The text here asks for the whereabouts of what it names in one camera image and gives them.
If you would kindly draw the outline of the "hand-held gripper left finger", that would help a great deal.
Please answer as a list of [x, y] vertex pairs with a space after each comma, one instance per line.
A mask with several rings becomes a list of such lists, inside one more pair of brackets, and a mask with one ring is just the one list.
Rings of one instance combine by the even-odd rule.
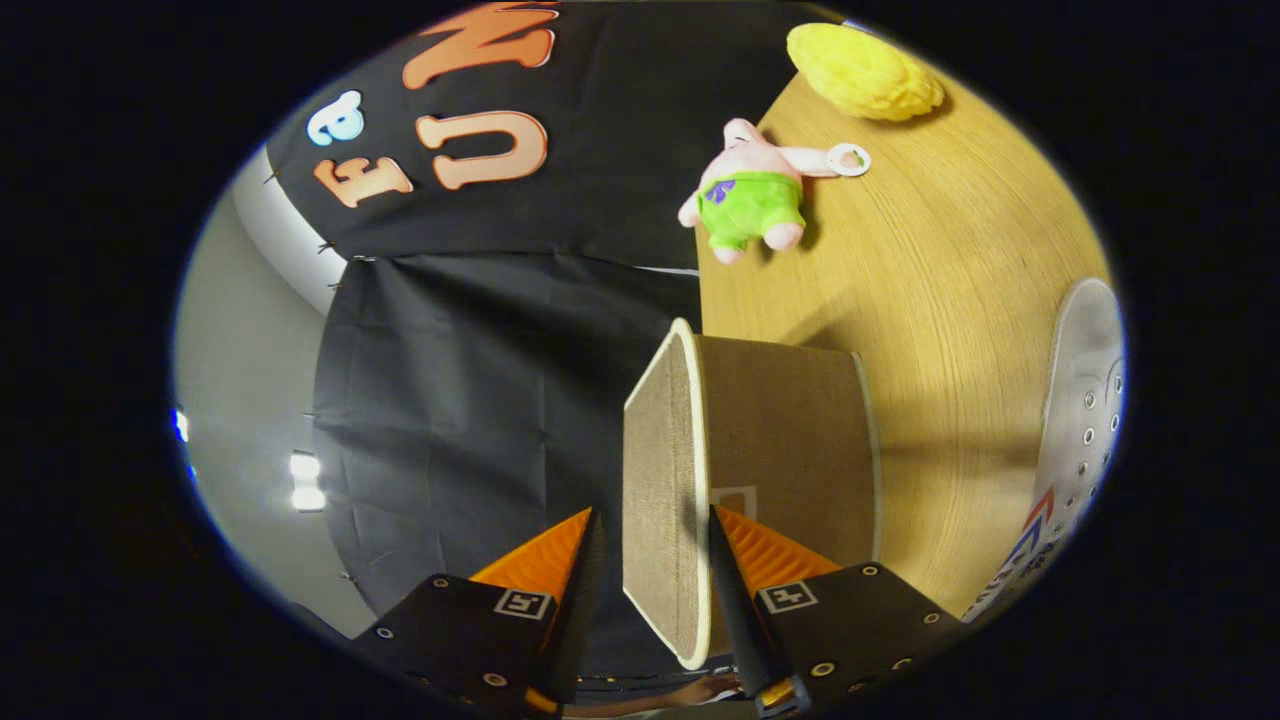
[[471, 577], [429, 577], [349, 646], [467, 716], [559, 716], [604, 557], [602, 523], [584, 509]]

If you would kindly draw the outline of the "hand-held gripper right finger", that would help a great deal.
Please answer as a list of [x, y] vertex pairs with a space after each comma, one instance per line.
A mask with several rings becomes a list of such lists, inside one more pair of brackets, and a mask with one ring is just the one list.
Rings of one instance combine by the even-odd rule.
[[733, 662], [762, 716], [832, 716], [966, 634], [887, 566], [841, 566], [723, 506], [708, 542]]

